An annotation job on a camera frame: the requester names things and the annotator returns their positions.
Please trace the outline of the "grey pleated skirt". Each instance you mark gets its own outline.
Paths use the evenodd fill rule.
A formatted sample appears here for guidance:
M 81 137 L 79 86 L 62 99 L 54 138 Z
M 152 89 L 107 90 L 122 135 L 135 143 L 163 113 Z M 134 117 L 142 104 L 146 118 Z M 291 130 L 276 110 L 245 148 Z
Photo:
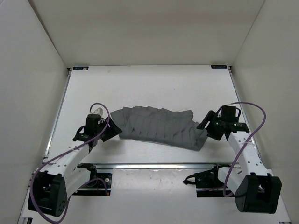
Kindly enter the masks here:
M 199 151 L 207 132 L 197 128 L 193 111 L 170 111 L 165 108 L 123 107 L 111 113 L 113 122 L 122 130 L 121 139 L 154 142 Z

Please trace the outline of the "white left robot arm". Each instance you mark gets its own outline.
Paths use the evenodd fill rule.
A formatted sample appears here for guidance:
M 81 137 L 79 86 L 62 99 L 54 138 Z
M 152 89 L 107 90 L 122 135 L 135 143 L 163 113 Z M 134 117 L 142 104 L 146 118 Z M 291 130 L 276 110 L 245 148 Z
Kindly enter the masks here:
M 35 175 L 30 186 L 28 209 L 53 217 L 61 216 L 73 193 L 83 185 L 92 186 L 97 182 L 96 167 L 82 160 L 99 141 L 105 142 L 121 132 L 111 117 L 88 114 L 85 125 L 76 131 L 71 148 L 45 164 Z

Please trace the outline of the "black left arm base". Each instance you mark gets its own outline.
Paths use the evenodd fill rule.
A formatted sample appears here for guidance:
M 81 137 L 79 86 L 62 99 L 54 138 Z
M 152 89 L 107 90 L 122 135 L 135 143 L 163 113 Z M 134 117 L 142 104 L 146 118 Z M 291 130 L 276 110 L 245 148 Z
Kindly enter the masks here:
M 83 168 L 89 172 L 89 182 L 79 188 L 74 195 L 77 196 L 110 196 L 112 186 L 112 173 L 98 172 L 95 165 L 80 163 L 77 168 Z

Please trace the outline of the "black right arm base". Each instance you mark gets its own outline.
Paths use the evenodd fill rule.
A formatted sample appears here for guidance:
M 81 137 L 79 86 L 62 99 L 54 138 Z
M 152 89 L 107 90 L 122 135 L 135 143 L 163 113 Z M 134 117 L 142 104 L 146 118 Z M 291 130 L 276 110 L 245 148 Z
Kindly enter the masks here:
M 210 170 L 197 172 L 187 176 L 183 180 L 185 185 L 195 185 L 196 189 L 204 191 L 218 191 L 223 189 L 223 182 L 218 179 L 218 171 L 220 168 L 230 168 L 229 164 L 214 164 Z

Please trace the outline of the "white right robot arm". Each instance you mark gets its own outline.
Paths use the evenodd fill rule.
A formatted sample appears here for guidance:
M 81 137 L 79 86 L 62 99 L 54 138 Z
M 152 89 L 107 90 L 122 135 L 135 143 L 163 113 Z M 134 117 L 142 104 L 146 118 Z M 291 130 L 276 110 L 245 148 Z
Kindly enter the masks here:
M 241 110 L 235 103 L 210 110 L 197 126 L 208 137 L 220 140 L 223 136 L 235 153 L 230 167 L 217 167 L 209 176 L 215 187 L 222 184 L 225 197 L 234 195 L 240 212 L 274 214 L 277 210 L 282 183 L 263 165 L 252 142 L 253 135 L 246 123 L 240 122 Z

